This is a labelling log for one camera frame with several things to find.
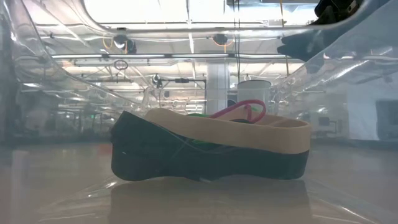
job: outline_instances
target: red cable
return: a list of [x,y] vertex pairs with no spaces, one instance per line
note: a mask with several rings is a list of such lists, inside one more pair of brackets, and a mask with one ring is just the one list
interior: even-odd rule
[[[251,106],[249,104],[257,104],[257,105],[261,105],[262,106],[261,113],[254,119],[251,119],[251,114],[252,113],[251,113]],[[264,115],[266,115],[267,108],[266,108],[266,104],[263,101],[261,101],[261,100],[244,100],[244,101],[240,101],[240,102],[238,102],[238,103],[236,103],[236,104],[234,104],[234,105],[232,105],[230,107],[227,107],[227,108],[225,108],[223,110],[220,110],[219,112],[209,116],[209,118],[218,118],[219,116],[224,115],[224,114],[226,114],[226,113],[228,113],[228,112],[230,112],[232,110],[235,110],[236,108],[239,108],[240,106],[243,106],[243,105],[247,106],[247,109],[248,109],[248,121],[250,123],[256,123],[257,121],[261,120],[264,117]]]

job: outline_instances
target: ceiling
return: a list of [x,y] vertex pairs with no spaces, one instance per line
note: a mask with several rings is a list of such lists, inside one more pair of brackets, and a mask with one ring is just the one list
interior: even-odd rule
[[[300,30],[247,30],[281,28],[280,5],[275,3],[243,4],[239,10],[235,8],[234,13],[234,9],[223,0],[22,2],[41,43],[61,68],[78,80],[134,102],[142,100],[144,89],[155,86],[152,81],[155,75],[166,79],[206,80],[209,64],[226,64],[229,82],[234,87],[238,74],[241,80],[260,79],[276,84],[303,65],[300,60],[277,53],[277,48],[282,45],[280,38]],[[314,0],[283,4],[284,26],[304,26],[316,19],[313,13],[315,6]],[[114,30],[118,27],[127,29],[126,36],[137,46],[136,54],[126,54],[124,49],[113,44],[118,32]],[[236,27],[247,31],[190,32],[190,29],[215,27]],[[228,38],[226,46],[213,40],[213,36],[219,33]],[[25,41],[34,39],[29,29],[19,29],[18,38]],[[114,67],[117,60],[127,62],[128,68],[117,70]],[[25,63],[24,66],[31,71],[42,69],[36,63],[31,66]],[[45,72],[56,74],[60,71],[49,67]],[[34,80],[27,82],[24,88],[29,90],[38,86],[47,91],[55,88]],[[78,87],[73,84],[69,88],[76,90]],[[170,82],[164,88],[203,87],[194,82]],[[68,97],[84,99],[81,94]]]

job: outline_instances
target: transparent plastic wall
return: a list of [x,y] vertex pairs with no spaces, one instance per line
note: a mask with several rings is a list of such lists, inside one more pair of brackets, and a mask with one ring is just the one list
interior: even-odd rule
[[107,136],[136,102],[70,75],[46,51],[22,1],[3,3],[3,135],[27,142]]
[[279,115],[313,124],[316,138],[398,139],[398,52],[390,1],[279,86]]

